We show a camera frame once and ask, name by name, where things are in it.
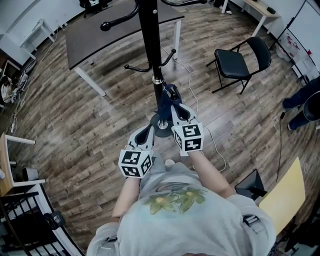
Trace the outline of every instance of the black metal rack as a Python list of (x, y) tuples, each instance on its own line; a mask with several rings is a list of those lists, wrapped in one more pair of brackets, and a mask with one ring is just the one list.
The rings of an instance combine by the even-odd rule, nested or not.
[[(302, 46), (302, 48), (304, 49), (305, 53), (308, 55), (308, 57), (311, 59), (312, 63), (314, 64), (314, 66), (316, 67), (316, 64), (314, 62), (314, 60), (309, 56), (308, 51), (305, 49), (305, 47), (303, 46), (303, 44), (299, 41), (299, 39), (295, 36), (295, 34), (290, 30), (290, 26), (292, 25), (292, 23), (295, 21), (295, 19), (297, 18), (297, 16), (299, 15), (299, 13), (301, 12), (302, 8), (305, 6), (305, 4), (308, 3), (307, 0), (304, 0), (303, 4), (301, 5), (299, 11), (296, 13), (296, 15), (294, 17), (291, 18), (290, 22), (286, 25), (286, 27), (284, 28), (284, 30), (281, 32), (281, 34), (275, 39), (275, 41), (273, 42), (273, 44), (270, 46), (269, 50), (271, 50), (275, 44), (278, 44), (282, 50), (285, 52), (285, 54), (290, 58), (291, 62), (293, 63), (293, 65), (296, 67), (296, 69), (298, 70), (298, 72), (300, 73), (300, 75), (302, 76), (303, 80), (305, 81), (305, 83), (307, 84), (308, 81), (306, 80), (306, 78), (304, 77), (304, 75), (301, 73), (300, 69), (298, 68), (295, 60), (290, 56), (290, 54), (287, 53), (286, 49), (284, 49), (284, 47), (280, 44), (279, 39), (280, 37), (284, 34), (284, 32), (286, 30), (288, 30), (293, 36), (294, 38), (299, 42), (299, 44)], [(308, 3), (317, 13), (318, 11), (310, 4)]]
[[(5, 246), (2, 251), (23, 250), (28, 256), (32, 256), (31, 251), (34, 250), (40, 256), (52, 255), (46, 248), (46, 245), (50, 245), (55, 255), (63, 256), (54, 245), (58, 242), (64, 255), (69, 256), (45, 220), (35, 198), (38, 195), (38, 192), (30, 192), (0, 197), (1, 214), (6, 220), (3, 224), (8, 232), (8, 235), (3, 237)], [(10, 218), (10, 213), (13, 213), (15, 218)], [(39, 251), (40, 248), (44, 249), (44, 254)]]

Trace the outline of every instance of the person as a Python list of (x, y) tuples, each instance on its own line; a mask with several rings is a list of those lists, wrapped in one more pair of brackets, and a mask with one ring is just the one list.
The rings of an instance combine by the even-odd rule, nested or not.
[(201, 151), (188, 154), (195, 171), (155, 152), (143, 179), (128, 177), (86, 255), (267, 255), (276, 239), (270, 217), (236, 194)]
[[(320, 91), (320, 76), (308, 82), (303, 88), (297, 91), (293, 96), (286, 97), (282, 101), (283, 109), (287, 112), (297, 106), (305, 104), (305, 102), (315, 93)], [(320, 115), (320, 104), (319, 104), (318, 96), (315, 95), (313, 97), (311, 104), (309, 106), (311, 112), (318, 116)], [(290, 131), (294, 131), (297, 128), (308, 124), (310, 121), (314, 121), (312, 119), (308, 119), (304, 111), (300, 111), (288, 124), (288, 129)]]
[(4, 103), (11, 102), (13, 89), (12, 89), (12, 84), (10, 83), (8, 77), (7, 76), (2, 77), (0, 84), (1, 84), (1, 96)]
[[(213, 6), (222, 9), (224, 7), (225, 0), (215, 0)], [(225, 12), (227, 14), (232, 14), (232, 11), (229, 7), (229, 4), (226, 4)]]

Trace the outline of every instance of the gray t-shirt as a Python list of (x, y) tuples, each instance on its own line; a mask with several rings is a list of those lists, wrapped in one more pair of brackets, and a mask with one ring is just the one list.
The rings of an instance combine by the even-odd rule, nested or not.
[(272, 220), (252, 199), (224, 199), (190, 175), (152, 180), (120, 223), (97, 229), (87, 256), (264, 256), (274, 244)]

